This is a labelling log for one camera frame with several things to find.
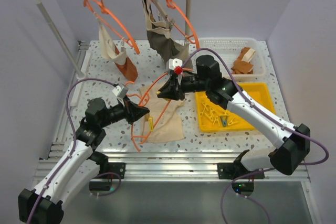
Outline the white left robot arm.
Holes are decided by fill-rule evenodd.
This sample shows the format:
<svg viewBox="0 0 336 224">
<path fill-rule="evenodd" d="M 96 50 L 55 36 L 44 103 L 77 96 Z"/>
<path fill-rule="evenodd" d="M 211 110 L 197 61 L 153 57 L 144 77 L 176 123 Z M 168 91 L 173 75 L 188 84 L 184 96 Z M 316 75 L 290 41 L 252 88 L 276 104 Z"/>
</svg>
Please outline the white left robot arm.
<svg viewBox="0 0 336 224">
<path fill-rule="evenodd" d="M 109 174 L 107 156 L 96 150 L 106 136 L 105 127 L 121 120 L 133 124 L 149 112 L 147 107 L 137 105 L 128 97 L 110 107 L 102 98 L 90 100 L 75 140 L 62 158 L 33 189 L 24 189 L 19 194 L 20 221 L 61 223 L 73 197 L 91 179 Z"/>
</svg>

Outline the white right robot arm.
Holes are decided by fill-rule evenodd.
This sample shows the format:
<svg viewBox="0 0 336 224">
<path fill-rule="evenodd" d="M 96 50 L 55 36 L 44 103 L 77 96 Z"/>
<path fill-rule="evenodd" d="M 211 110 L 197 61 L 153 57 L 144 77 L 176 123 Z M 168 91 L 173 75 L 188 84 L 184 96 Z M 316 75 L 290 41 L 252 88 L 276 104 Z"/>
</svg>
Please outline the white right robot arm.
<svg viewBox="0 0 336 224">
<path fill-rule="evenodd" d="M 291 175 L 310 152 L 310 129 L 298 126 L 276 116 L 255 101 L 241 86 L 226 79 L 219 63 L 211 55 L 196 59 L 196 73 L 184 76 L 182 60 L 169 59 L 166 68 L 168 81 L 159 89 L 158 98 L 184 100 L 185 94 L 204 91 L 215 105 L 241 117 L 262 133 L 271 147 L 245 150 L 226 168 L 233 178 L 246 178 L 259 169 L 274 168 Z"/>
</svg>

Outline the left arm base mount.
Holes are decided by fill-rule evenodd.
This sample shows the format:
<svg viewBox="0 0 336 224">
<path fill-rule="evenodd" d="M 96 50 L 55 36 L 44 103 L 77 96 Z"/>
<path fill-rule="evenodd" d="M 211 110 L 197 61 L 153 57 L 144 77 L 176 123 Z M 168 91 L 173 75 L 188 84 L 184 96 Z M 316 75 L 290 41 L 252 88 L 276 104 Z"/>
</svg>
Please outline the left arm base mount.
<svg viewBox="0 0 336 224">
<path fill-rule="evenodd" d="M 99 173 L 95 179 L 104 179 L 104 181 L 90 182 L 90 192 L 96 193 L 98 197 L 114 193 L 120 187 L 121 180 L 124 179 L 126 164 L 109 162 L 108 156 L 100 152 L 93 152 L 89 160 L 99 166 Z"/>
</svg>

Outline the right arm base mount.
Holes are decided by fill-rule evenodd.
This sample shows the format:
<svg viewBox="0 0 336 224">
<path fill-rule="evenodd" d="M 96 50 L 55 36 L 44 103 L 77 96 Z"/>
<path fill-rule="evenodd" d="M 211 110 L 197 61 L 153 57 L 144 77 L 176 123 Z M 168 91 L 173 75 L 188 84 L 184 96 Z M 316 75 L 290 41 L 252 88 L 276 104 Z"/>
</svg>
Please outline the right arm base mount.
<svg viewBox="0 0 336 224">
<path fill-rule="evenodd" d="M 232 163 L 218 163 L 217 164 L 217 173 L 219 179 L 230 179 L 234 180 L 237 177 L 247 175 L 251 173 L 248 171 L 242 164 L 242 157 L 248 153 L 249 150 L 245 150 L 238 155 L 238 157 Z M 232 183 L 232 189 L 235 193 L 250 196 L 254 192 L 254 180 L 255 179 L 264 179 L 265 174 L 260 173 L 257 175 L 252 175 L 247 177 L 247 182 L 234 182 Z"/>
</svg>

